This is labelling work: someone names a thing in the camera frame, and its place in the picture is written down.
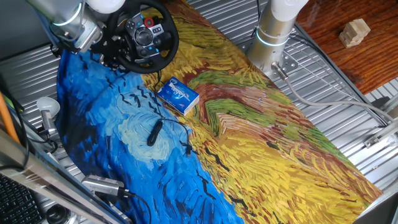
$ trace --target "blue painted cloth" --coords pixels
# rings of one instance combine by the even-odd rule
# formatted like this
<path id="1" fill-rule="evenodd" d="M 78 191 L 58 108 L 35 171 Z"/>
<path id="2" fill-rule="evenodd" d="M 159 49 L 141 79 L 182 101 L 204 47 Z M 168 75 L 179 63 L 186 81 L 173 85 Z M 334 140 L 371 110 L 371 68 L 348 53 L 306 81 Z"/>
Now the blue painted cloth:
<path id="1" fill-rule="evenodd" d="M 183 127 L 165 122 L 156 144 L 147 146 L 160 116 L 141 75 L 112 71 L 92 57 L 98 59 L 89 52 L 65 52 L 58 73 L 61 111 L 56 125 L 81 171 L 123 181 L 149 204 L 152 223 L 243 223 L 197 156 L 185 155 L 180 143 L 187 140 Z M 176 120 L 159 108 L 166 118 Z M 143 203 L 130 199 L 129 204 L 124 211 L 128 217 L 148 222 Z"/>

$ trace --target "white cable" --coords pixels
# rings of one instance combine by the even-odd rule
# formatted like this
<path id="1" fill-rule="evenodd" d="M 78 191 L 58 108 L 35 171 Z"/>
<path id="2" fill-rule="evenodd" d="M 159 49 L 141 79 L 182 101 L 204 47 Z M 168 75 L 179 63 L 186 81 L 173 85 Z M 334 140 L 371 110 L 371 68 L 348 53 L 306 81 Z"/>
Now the white cable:
<path id="1" fill-rule="evenodd" d="M 357 105 L 357 106 L 363 106 L 366 108 L 369 108 L 371 110 L 374 110 L 378 112 L 379 114 L 383 115 L 386 119 L 388 119 L 391 122 L 394 122 L 394 118 L 389 116 L 386 112 L 380 110 L 379 108 L 376 108 L 374 106 L 371 106 L 367 103 L 362 103 L 362 102 L 356 102 L 356 101 L 336 101 L 336 102 L 324 102 L 324 103 L 316 103 L 316 102 L 311 102 L 308 101 L 304 98 L 302 98 L 293 88 L 292 84 L 290 83 L 289 79 L 285 80 L 286 85 L 292 90 L 292 93 L 299 99 L 301 102 L 311 105 L 311 106 L 334 106 L 334 105 L 343 105 L 343 104 L 348 104 L 348 105 Z"/>
<path id="2" fill-rule="evenodd" d="M 300 49 L 298 49 L 298 48 L 296 48 L 296 47 L 294 47 L 293 45 L 290 45 L 290 44 L 288 44 L 288 46 L 289 46 L 289 47 L 293 47 L 294 49 L 298 50 L 299 52 L 305 54 L 309 59 L 314 60 L 314 59 L 311 57 L 311 55 L 305 53 L 303 50 L 300 50 Z M 309 72 L 309 73 L 311 73 L 313 76 L 317 77 L 319 80 L 323 81 L 324 83 L 326 83 L 326 84 L 329 85 L 330 87 L 334 88 L 335 90 L 337 90 L 337 91 L 340 92 L 341 94 L 346 95 L 346 96 L 348 96 L 348 97 L 350 97 L 350 98 L 352 98 L 352 99 L 355 99 L 356 101 L 359 101 L 359 100 L 357 100 L 355 97 L 353 97 L 353 96 L 351 96 L 350 94 L 345 93 L 345 92 L 343 92 L 343 91 L 337 89 L 337 87 L 333 86 L 332 84 L 328 83 L 328 82 L 327 82 L 326 80 L 324 80 L 323 78 L 320 78 L 318 75 L 316 75 L 315 73 L 311 72 L 309 69 L 307 69 L 306 67 L 304 67 L 298 60 L 296 60 L 295 58 L 293 58 L 293 56 L 291 56 L 289 53 L 287 53 L 287 51 L 284 51 L 284 53 L 287 54 L 291 59 L 293 59 L 298 65 L 300 65 L 302 68 L 304 68 L 307 72 Z"/>

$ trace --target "orange rod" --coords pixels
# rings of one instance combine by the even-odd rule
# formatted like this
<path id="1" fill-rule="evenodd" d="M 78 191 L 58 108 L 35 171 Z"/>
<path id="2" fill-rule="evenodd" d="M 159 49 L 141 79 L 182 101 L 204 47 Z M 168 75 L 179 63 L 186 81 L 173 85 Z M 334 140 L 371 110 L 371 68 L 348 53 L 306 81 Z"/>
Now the orange rod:
<path id="1" fill-rule="evenodd" d="M 0 93 L 0 114 L 2 116 L 4 124 L 6 125 L 8 135 L 10 135 L 10 137 L 12 137 L 13 140 L 15 140 L 20 144 L 21 142 L 19 141 L 17 132 L 15 131 L 14 123 L 12 122 L 10 112 L 8 111 L 7 104 L 4 101 L 4 97 L 2 97 L 1 93 Z"/>

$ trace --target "red button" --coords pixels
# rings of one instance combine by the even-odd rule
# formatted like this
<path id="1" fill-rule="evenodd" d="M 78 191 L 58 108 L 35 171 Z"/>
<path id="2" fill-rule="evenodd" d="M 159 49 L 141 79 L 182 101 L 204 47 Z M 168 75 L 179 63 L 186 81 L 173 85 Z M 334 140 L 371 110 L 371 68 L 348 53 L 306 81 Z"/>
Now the red button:
<path id="1" fill-rule="evenodd" d="M 144 24 L 148 28 L 153 27 L 154 26 L 154 20 L 152 18 L 146 18 L 144 20 Z"/>

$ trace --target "keyboard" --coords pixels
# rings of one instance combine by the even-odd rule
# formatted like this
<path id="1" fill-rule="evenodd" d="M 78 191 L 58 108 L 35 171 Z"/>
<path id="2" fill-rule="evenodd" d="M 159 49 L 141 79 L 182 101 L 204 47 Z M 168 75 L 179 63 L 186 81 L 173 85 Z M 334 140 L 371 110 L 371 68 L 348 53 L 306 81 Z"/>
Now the keyboard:
<path id="1" fill-rule="evenodd" d="M 44 214 L 33 193 L 22 184 L 0 174 L 0 223 L 38 224 Z"/>

